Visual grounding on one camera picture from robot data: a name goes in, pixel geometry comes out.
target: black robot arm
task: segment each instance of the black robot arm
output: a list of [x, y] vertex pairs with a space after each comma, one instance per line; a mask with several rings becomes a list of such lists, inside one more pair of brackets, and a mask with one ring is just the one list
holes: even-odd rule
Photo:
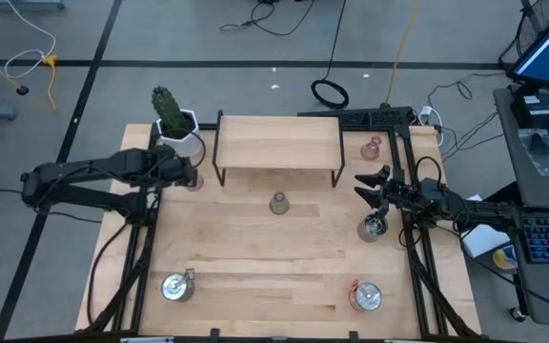
[[191, 187], [195, 185], [196, 177], [197, 171], [189, 158], [177, 156], [169, 146], [158, 145], [148, 151], [119, 151], [103, 159], [42, 164], [23, 173], [22, 199], [38, 211], [57, 203], [117, 211], [130, 224], [141, 225], [147, 212], [145, 194], [129, 192], [120, 195], [72, 184], [115, 179], [131, 187], [164, 188], [171, 184]]
[[509, 232], [520, 224], [521, 207], [514, 203], [491, 203], [465, 200], [439, 181], [425, 178], [415, 185], [407, 185], [401, 177], [389, 179], [389, 167], [384, 166], [372, 175], [356, 175], [356, 179], [380, 190], [355, 187], [376, 215], [383, 218], [389, 205], [395, 205], [413, 216], [421, 227], [433, 228], [440, 220], [452, 220], [459, 232], [478, 224], [486, 224], [500, 232]]

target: potted plant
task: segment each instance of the potted plant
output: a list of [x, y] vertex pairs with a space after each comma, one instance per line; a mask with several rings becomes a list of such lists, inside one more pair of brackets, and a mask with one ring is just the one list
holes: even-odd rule
[[194, 112], [179, 109], [171, 92], [162, 86], [153, 89], [152, 105], [160, 117], [156, 126], [162, 141], [170, 145], [179, 156], [198, 155], [202, 145], [197, 137], [202, 136]]

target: wooden tabletop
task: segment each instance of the wooden tabletop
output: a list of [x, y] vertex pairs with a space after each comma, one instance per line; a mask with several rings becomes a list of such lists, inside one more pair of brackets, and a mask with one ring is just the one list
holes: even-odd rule
[[[122, 149], [147, 147], [149, 132], [150, 125], [129, 125]], [[392, 165], [387, 139], [378, 160], [365, 161], [359, 150], [374, 133], [345, 132], [347, 167], [335, 189], [328, 171], [303, 170], [231, 170], [221, 188], [209, 163], [214, 132], [202, 133], [207, 144], [207, 159], [199, 167], [203, 188], [188, 192], [170, 187], [163, 192], [141, 334], [207, 336], [218, 328], [222, 336], [345, 338], [349, 331], [358, 331], [361, 338], [420, 337], [410, 266], [397, 242], [399, 211], [390, 209], [389, 231], [376, 243], [365, 243], [356, 234], [370, 209], [354, 193], [359, 183], [353, 176]], [[411, 134], [416, 159], [430, 155], [441, 161], [432, 128], [412, 127]], [[407, 169], [403, 150], [400, 157]], [[425, 163], [418, 174], [436, 177], [437, 170]], [[112, 185], [113, 192], [128, 190], [117, 182]], [[291, 203], [284, 215], [268, 208], [275, 192], [285, 192]], [[119, 215], [105, 214], [95, 252], [121, 224]], [[129, 232], [108, 247], [96, 270], [94, 314], [119, 286]], [[431, 238], [442, 292], [469, 327], [480, 332], [458, 240], [442, 230], [432, 230]], [[186, 268], [196, 273], [193, 298], [186, 303], [166, 300], [162, 281]], [[355, 280], [380, 288], [379, 309], [352, 309], [348, 291]], [[426, 291], [425, 298], [434, 333]], [[130, 323], [133, 300], [131, 291], [123, 327]], [[87, 326], [85, 309], [86, 296], [77, 328]]]
[[221, 117], [217, 167], [338, 170], [338, 118]]

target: cactus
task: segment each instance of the cactus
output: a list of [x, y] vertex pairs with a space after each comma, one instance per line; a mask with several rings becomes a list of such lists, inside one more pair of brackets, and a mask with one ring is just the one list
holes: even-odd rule
[[164, 134], [165, 136], [173, 139], [183, 139], [189, 134], [189, 131], [194, 129], [192, 120], [181, 112], [173, 95], [165, 87], [158, 86], [153, 89], [152, 105], [160, 119], [162, 119], [162, 131], [167, 131]]

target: chair wheel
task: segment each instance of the chair wheel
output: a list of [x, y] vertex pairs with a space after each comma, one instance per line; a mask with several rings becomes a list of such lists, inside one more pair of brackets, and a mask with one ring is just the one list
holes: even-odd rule
[[518, 323], [522, 323], [526, 320], [526, 315], [522, 314], [520, 312], [520, 308], [515, 307], [508, 310], [508, 313], [512, 316], [514, 320], [516, 320]]

